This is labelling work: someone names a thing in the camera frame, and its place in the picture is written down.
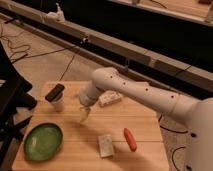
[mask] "floor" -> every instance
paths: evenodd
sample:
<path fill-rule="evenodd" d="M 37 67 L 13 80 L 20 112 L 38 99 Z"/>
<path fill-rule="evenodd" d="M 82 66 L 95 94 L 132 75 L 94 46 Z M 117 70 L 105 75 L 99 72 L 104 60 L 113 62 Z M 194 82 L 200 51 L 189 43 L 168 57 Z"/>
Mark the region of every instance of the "floor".
<path fill-rule="evenodd" d="M 4 20 L 1 18 L 0 22 L 3 26 L 3 35 L 10 36 L 9 38 L 13 42 L 13 46 L 19 46 L 23 44 L 29 44 L 31 46 L 30 50 L 28 50 L 29 56 L 52 52 L 63 48 L 31 32 L 28 32 L 27 30 L 23 30 L 21 26 L 16 26 L 13 24 L 5 25 L 3 23 Z M 1 41 L 8 55 L 10 56 L 11 51 L 7 46 L 7 42 L 2 39 Z M 13 56 L 13 58 L 17 58 L 21 55 L 21 53 L 17 54 L 16 56 Z M 33 84 L 33 89 L 30 91 L 30 94 L 35 98 L 38 98 L 42 86 L 45 82 L 57 81 L 61 78 L 73 55 L 73 51 L 65 50 L 41 57 L 23 59 L 15 63 L 14 66 L 28 81 Z M 100 67 L 103 66 L 77 54 L 62 80 L 89 80 L 92 71 Z M 23 119 L 23 117 L 26 117 L 30 114 L 31 112 L 25 109 L 19 109 L 19 113 L 16 115 L 15 120 L 20 120 L 20 118 Z M 178 131 L 184 130 L 181 125 L 166 117 L 163 117 L 161 120 L 161 125 Z M 175 134 L 165 130 L 162 130 L 162 135 L 171 168 L 170 170 L 173 171 L 175 168 L 172 163 L 172 152 L 178 147 L 185 146 L 185 135 Z M 18 146 L 19 142 L 14 140 L 11 144 L 7 156 L 5 157 L 4 163 L 0 168 L 0 171 L 11 170 L 11 165 L 16 155 Z M 182 168 L 184 161 L 184 149 L 178 150 L 175 153 L 174 158 L 177 167 Z"/>

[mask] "wooden cutting board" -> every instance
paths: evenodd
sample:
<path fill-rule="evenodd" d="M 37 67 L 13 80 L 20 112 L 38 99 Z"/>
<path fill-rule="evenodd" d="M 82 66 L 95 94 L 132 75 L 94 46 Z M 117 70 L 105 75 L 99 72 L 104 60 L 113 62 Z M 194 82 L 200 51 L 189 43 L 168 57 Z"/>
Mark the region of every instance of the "wooden cutting board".
<path fill-rule="evenodd" d="M 95 104 L 89 118 L 79 124 L 78 92 L 86 82 L 60 82 L 65 86 L 63 112 L 55 112 L 44 96 L 57 82 L 48 82 L 34 110 L 27 133 L 44 122 L 56 123 L 63 131 L 63 145 L 49 161 L 27 161 L 21 144 L 12 169 L 14 171 L 168 171 L 169 165 L 156 113 L 124 97 L 121 102 L 104 108 Z M 128 128 L 138 149 L 131 152 L 123 135 Z M 101 158 L 98 136 L 110 134 L 115 155 Z"/>

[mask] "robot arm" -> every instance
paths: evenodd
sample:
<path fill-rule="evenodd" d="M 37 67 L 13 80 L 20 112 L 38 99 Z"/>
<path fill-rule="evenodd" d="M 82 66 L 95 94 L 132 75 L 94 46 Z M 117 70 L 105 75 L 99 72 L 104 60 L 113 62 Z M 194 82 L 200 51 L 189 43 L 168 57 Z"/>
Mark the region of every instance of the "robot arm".
<path fill-rule="evenodd" d="M 114 68 L 101 68 L 93 72 L 90 83 L 80 91 L 80 103 L 83 106 L 92 106 L 107 90 L 120 92 L 157 112 L 169 115 L 184 125 L 187 125 L 190 110 L 193 110 L 199 102 L 195 98 L 172 91 L 128 81 Z"/>
<path fill-rule="evenodd" d="M 80 103 L 92 106 L 106 90 L 120 92 L 185 125 L 189 133 L 183 170 L 213 170 L 213 98 L 200 101 L 172 91 L 139 85 L 123 79 L 114 68 L 101 68 L 93 72 L 92 80 L 80 91 Z"/>

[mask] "wire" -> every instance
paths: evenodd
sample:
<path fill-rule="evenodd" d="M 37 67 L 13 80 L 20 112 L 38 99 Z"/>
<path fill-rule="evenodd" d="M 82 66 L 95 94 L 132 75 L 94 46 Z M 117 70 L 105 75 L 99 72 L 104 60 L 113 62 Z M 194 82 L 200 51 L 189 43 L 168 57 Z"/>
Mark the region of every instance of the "wire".
<path fill-rule="evenodd" d="M 64 71 L 63 74 L 61 75 L 61 78 L 59 79 L 59 81 L 61 81 L 61 80 L 63 79 L 64 75 L 67 73 L 67 71 L 68 71 L 70 65 L 71 65 L 72 62 L 74 61 L 75 56 L 78 54 L 78 52 L 80 51 L 80 49 L 81 49 L 81 46 L 79 46 L 79 48 L 78 48 L 78 49 L 76 50 L 76 52 L 73 54 L 73 56 L 72 56 L 70 62 L 68 63 L 68 65 L 67 65 L 65 71 Z"/>
<path fill-rule="evenodd" d="M 51 52 L 41 53 L 41 54 L 38 54 L 38 55 L 22 56 L 20 58 L 13 59 L 12 63 L 14 64 L 14 63 L 16 63 L 20 60 L 23 60 L 23 59 L 36 58 L 36 57 L 41 57 L 41 56 L 45 56 L 45 55 L 49 55 L 49 54 L 54 54 L 54 53 L 57 53 L 57 52 L 62 52 L 62 51 L 65 51 L 65 50 L 70 50 L 70 49 L 73 49 L 75 47 L 77 47 L 77 45 L 73 45 L 72 47 L 67 47 L 67 48 L 63 48 L 63 49 L 59 49 L 59 50 L 55 50 L 55 51 L 51 51 Z"/>
<path fill-rule="evenodd" d="M 175 169 L 176 169 L 177 171 L 180 171 L 180 169 L 178 169 L 177 165 L 175 164 L 175 160 L 174 160 L 175 153 L 176 153 L 178 150 L 180 150 L 180 149 L 185 149 L 185 148 L 186 148 L 185 146 L 179 147 L 179 148 L 176 148 L 176 149 L 172 152 L 172 163 L 173 163 L 173 165 L 174 165 L 174 167 L 175 167 Z"/>
<path fill-rule="evenodd" d="M 158 118 L 159 124 L 160 124 L 160 121 L 162 120 L 162 118 L 163 118 L 163 115 L 161 115 L 161 116 Z M 164 129 L 164 130 L 166 130 L 166 131 L 172 132 L 172 133 L 176 133 L 176 134 L 187 134 L 187 133 L 188 133 L 188 131 L 176 131 L 176 130 L 172 130 L 172 129 L 166 128 L 166 127 L 164 127 L 164 126 L 162 126 L 162 125 L 160 125 L 160 128 L 162 128 L 162 129 Z"/>
<path fill-rule="evenodd" d="M 165 9 L 167 9 L 167 7 L 164 4 L 162 4 L 162 3 L 158 2 L 158 1 L 155 1 L 155 0 L 150 0 L 150 1 L 162 6 Z"/>
<path fill-rule="evenodd" d="M 30 50 L 31 46 L 29 44 L 23 44 L 21 46 L 13 46 L 13 42 L 9 39 L 9 37 L 18 37 L 21 34 L 23 34 L 24 31 L 20 32 L 18 35 L 4 35 L 4 27 L 2 22 L 0 22 L 1 24 L 1 32 L 0 32 L 0 39 L 3 41 L 7 42 L 7 46 L 10 49 L 10 51 L 12 52 L 11 56 L 9 56 L 9 58 L 11 59 L 13 56 L 20 54 L 20 53 L 24 53 L 23 56 L 27 56 L 28 53 L 27 51 Z"/>

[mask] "green bowl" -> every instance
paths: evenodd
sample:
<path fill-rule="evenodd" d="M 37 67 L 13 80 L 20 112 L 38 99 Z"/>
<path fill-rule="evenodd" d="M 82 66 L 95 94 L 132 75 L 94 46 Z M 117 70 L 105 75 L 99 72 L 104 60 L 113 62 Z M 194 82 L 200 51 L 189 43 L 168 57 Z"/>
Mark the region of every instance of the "green bowl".
<path fill-rule="evenodd" d="M 59 150 L 63 139 L 61 129 L 53 123 L 43 123 L 33 128 L 24 141 L 24 153 L 32 161 L 45 161 Z"/>

